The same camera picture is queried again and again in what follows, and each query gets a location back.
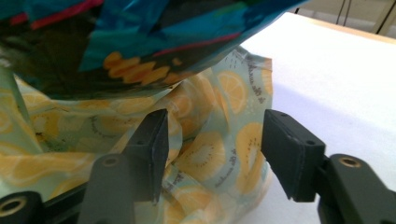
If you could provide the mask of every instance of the white table surface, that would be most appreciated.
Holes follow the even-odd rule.
[[[273,59],[273,109],[324,141],[327,156],[365,160],[396,190],[396,40],[286,13],[242,46]],[[320,222],[316,203],[288,201],[274,178],[239,223]]]

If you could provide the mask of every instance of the teal plastic wrapper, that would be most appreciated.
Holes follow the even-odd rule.
[[[270,59],[238,48],[150,97],[53,100],[18,78],[17,87],[9,71],[0,78],[0,197],[33,190],[46,201],[86,182],[95,159],[121,152],[143,117],[162,108],[170,147],[163,190],[156,206],[135,204],[137,223],[231,223],[268,189],[261,143]]]
[[[151,96],[301,0],[0,1],[0,62],[52,99]]]

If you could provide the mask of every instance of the white backdrop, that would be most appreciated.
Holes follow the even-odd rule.
[[[396,190],[396,40],[286,13],[242,46],[273,59],[273,109],[324,141],[327,156],[365,160]],[[320,222],[315,203],[288,201],[274,178],[239,223]]]

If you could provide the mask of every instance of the metal grommet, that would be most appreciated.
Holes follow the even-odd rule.
[[[119,163],[119,158],[117,157],[108,157],[102,161],[102,164],[106,167],[115,166],[117,163]]]
[[[0,204],[0,217],[10,216],[20,211],[27,203],[25,196],[19,196],[6,200]]]
[[[347,167],[352,167],[352,168],[359,168],[361,167],[361,163],[349,158],[349,157],[342,157],[339,159],[339,161],[341,162],[341,164],[347,166]]]

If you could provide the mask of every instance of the pink stripe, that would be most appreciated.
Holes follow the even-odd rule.
[[[85,2],[69,7],[61,12],[55,13],[38,21],[34,21],[31,26],[33,29],[38,29],[51,23],[73,17],[81,12],[87,11],[92,7],[100,6],[103,4],[103,2],[104,0],[86,0]]]
[[[153,56],[156,57],[156,56],[160,56],[160,55],[163,55],[163,54],[180,51],[180,50],[183,50],[183,49],[194,49],[194,48],[198,48],[198,47],[202,47],[202,46],[206,46],[206,45],[210,45],[210,44],[215,44],[215,43],[223,42],[223,41],[226,41],[226,40],[234,39],[234,38],[238,37],[239,35],[240,35],[239,33],[232,34],[232,35],[224,35],[224,36],[221,36],[221,37],[216,38],[216,39],[211,39],[211,40],[206,40],[206,41],[203,41],[203,42],[198,42],[198,43],[192,43],[192,44],[189,44],[189,45],[179,46],[179,47],[174,48],[174,49],[164,49],[164,50],[161,50],[161,51],[159,51],[157,53],[154,53]]]
[[[27,21],[27,14],[22,12],[21,14],[12,17],[9,23],[11,25],[17,25],[19,23],[23,23],[24,21]]]

